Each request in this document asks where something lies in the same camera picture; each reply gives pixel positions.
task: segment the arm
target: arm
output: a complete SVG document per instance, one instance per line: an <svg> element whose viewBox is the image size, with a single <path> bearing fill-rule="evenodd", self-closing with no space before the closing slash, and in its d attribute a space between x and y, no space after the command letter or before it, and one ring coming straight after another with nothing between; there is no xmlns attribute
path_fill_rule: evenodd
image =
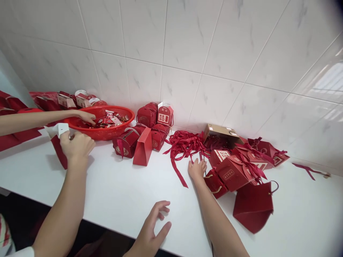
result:
<svg viewBox="0 0 343 257"><path fill-rule="evenodd" d="M87 161L95 142L80 132L70 140L66 132L61 135L61 146L68 159L68 170L61 192L33 244L35 257L67 256L83 217Z"/></svg>
<svg viewBox="0 0 343 257"><path fill-rule="evenodd" d="M41 127L50 122L70 117L79 117L82 120L95 125L92 121L92 119L95 118L95 115L80 110L9 114L0 116L0 136Z"/></svg>
<svg viewBox="0 0 343 257"><path fill-rule="evenodd" d="M188 172L194 181L205 226L214 250L219 257L249 257L235 228L205 183L203 176L206 168L204 160L198 163L198 159L196 159L193 165L191 162L188 164Z"/></svg>

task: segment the hand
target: hand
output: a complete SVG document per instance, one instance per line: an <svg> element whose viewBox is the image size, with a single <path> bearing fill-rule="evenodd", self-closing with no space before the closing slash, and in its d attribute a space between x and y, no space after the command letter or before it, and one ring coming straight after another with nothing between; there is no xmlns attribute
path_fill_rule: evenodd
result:
<svg viewBox="0 0 343 257"><path fill-rule="evenodd" d="M70 131L66 131L60 137L61 147L68 162L87 163L88 155L95 146L94 140L78 131L75 132L73 139L70 140L69 136Z"/></svg>
<svg viewBox="0 0 343 257"><path fill-rule="evenodd" d="M95 115L91 114L89 112L84 112L84 111L80 111L77 110L76 111L76 115L83 121L88 122L90 124L92 124L93 126L95 126L95 122L93 121L93 119L95 119Z"/></svg>
<svg viewBox="0 0 343 257"><path fill-rule="evenodd" d="M170 205L170 202L168 201L160 201L155 203L154 207L150 211L150 214L146 218L141 231L139 232L137 240L124 256L153 257L156 255L172 226L170 221L167 222L158 235L155 236L154 228L157 218L164 220L164 216L162 213L160 213L160 211L169 212L170 209L166 207L168 205Z"/></svg>
<svg viewBox="0 0 343 257"><path fill-rule="evenodd" d="M194 161L193 165L191 161L189 161L188 163L188 173L193 180L198 179L198 178L203 178L206 169L207 169L207 162L205 162L205 159L202 159L198 163L198 158L197 158Z"/></svg>

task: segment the red plastic basket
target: red plastic basket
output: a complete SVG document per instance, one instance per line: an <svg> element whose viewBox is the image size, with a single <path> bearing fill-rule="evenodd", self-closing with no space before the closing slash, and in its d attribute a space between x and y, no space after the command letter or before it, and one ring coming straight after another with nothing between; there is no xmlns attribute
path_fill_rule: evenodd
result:
<svg viewBox="0 0 343 257"><path fill-rule="evenodd" d="M129 117L129 121L125 122L116 127L111 128L85 128L79 127L84 126L80 118L71 117L64 120L65 123L69 124L69 127L72 129L76 129L88 136L90 136L94 140L112 140L115 136L120 136L124 133L125 128L129 127L133 119L135 118L135 113L128 108L121 107L121 106L113 106L113 105L102 105L102 106L94 106L94 107L87 107L80 109L81 111L89 112L94 114L97 118L102 118L106 116L105 110L114 111L119 113L121 116L127 115Z"/></svg>

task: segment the white countertop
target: white countertop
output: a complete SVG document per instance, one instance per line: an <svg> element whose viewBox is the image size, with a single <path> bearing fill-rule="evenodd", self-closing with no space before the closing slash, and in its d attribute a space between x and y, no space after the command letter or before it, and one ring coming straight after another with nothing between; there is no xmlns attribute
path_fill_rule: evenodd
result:
<svg viewBox="0 0 343 257"><path fill-rule="evenodd" d="M52 206L65 171L44 130L43 136L0 152L0 187ZM168 200L171 230L162 249L180 256L212 256L197 196L187 173L188 159L177 167L189 188L182 186L164 144L153 151L147 167L114 153L112 142L97 142L88 168L84 219L136 238L156 201ZM324 179L291 163L265 171L280 188L273 195L274 214L253 235L232 217L235 194L218 202L251 256L337 256L343 247L343 178Z"/></svg>

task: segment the white tile wall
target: white tile wall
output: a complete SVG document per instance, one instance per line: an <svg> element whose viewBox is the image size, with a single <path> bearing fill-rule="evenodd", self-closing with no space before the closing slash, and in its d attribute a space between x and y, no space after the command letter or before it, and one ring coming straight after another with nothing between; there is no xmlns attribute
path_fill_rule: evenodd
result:
<svg viewBox="0 0 343 257"><path fill-rule="evenodd" d="M343 176L343 21L321 0L0 0L0 49L29 90L174 106Z"/></svg>

